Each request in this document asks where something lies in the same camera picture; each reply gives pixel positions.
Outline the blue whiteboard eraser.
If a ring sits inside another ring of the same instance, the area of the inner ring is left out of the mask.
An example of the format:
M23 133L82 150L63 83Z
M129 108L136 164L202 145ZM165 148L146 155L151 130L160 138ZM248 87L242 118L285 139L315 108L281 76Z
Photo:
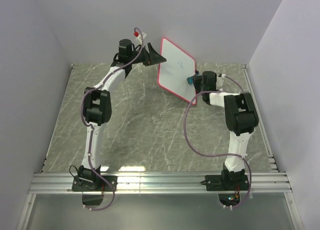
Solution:
M193 84L194 83L194 77L188 77L187 78L187 82L188 82L188 84Z

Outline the red framed whiteboard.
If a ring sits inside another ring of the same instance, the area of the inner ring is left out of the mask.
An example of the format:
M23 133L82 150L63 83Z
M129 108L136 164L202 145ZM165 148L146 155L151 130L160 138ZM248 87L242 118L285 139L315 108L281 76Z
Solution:
M166 58L166 62L159 64L158 85L196 105L197 100L193 100L196 95L195 87L192 82L188 82L188 78L196 74L194 58L167 38L162 38L160 54Z

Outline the aluminium mounting rail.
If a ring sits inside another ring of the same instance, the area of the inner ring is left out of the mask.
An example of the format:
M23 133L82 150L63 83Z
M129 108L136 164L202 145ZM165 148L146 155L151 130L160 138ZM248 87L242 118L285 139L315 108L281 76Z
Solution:
M208 193L201 184L213 172L117 172L117 194L192 194ZM31 180L31 194L98 194L100 191L73 191L73 177L69 173L35 174ZM286 173L254 172L252 193L292 192Z

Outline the right side aluminium rail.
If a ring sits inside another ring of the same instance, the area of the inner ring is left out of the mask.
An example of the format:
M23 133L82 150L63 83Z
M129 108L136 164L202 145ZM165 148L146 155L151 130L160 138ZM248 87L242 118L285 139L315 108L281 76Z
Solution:
M277 164L276 164L275 157L273 155L273 152L272 152L269 140L268 140L268 136L267 136L267 133L266 133L266 130L265 130L265 126L264 126L264 123L262 121L262 117L261 117L261 114L260 114L260 111L259 111L258 103L257 103L256 97L255 97L255 94L254 94L254 90L253 90L253 87L252 87L252 84L251 84L251 81L250 81L250 78L249 78L247 64L242 64L241 67L242 67L242 70L243 70L243 73L244 73L245 81L247 83L249 92L252 95L252 99L253 99L253 102L255 104L257 115L259 117L259 128L260 128L261 135L262 135L262 138L263 138L263 142L264 142L264 145L265 145L265 148L266 148L266 151L267 151L269 165L272 168L271 171L272 172L279 172L279 169L278 169Z

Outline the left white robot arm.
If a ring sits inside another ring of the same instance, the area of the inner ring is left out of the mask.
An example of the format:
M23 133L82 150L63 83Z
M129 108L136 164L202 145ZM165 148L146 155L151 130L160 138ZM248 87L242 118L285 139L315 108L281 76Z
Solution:
M106 124L112 115L111 91L131 72L134 64L152 66L166 62L166 58L155 51L151 43L135 46L131 40L119 41L118 52L113 58L110 70L94 87L87 87L81 101L81 120L86 126L85 153L78 170L78 177L84 186L95 191L101 185L101 163L99 153Z

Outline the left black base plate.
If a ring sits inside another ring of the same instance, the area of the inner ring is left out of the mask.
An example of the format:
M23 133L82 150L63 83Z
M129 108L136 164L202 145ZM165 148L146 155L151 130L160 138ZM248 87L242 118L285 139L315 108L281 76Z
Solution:
M115 175L103 175L103 178L110 183L110 187L104 180L96 177L95 182L89 182L83 179L79 179L77 176L73 179L71 190L73 192L89 192L89 191L107 191L111 192L116 190L118 177Z

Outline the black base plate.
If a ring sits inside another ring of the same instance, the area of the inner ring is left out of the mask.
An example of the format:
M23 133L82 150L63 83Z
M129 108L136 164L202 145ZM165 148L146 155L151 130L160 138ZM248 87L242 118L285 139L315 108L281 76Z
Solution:
M79 179L77 176L73 179L71 190L73 192L89 192L89 191L107 191L111 192L116 190L118 177L115 175L103 175L103 178L110 183L110 187L104 180L96 177L95 182L89 182L83 179Z
M235 191L236 189L249 189L249 180L246 175L236 178L229 178L222 175L206 175L205 179L200 183L206 187L207 191Z

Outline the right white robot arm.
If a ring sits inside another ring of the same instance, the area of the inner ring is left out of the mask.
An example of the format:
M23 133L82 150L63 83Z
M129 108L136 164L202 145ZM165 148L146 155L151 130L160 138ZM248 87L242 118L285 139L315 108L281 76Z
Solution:
M240 93L229 93L218 90L218 84L228 79L235 83ZM211 106L224 108L225 123L230 132L228 156L223 164L220 182L227 190L237 186L239 181L245 181L245 163L243 158L254 129L259 124L259 118L252 96L243 87L226 74L217 75L212 71L198 71L189 77L187 82L192 84L197 94L201 93L202 100Z

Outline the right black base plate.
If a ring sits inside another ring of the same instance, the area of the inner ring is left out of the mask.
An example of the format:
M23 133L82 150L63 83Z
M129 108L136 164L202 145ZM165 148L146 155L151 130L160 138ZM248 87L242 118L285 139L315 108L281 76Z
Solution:
M229 178L222 175L206 175L205 179L200 183L206 187L207 191L235 191L236 189L249 189L249 180L246 175L236 178Z

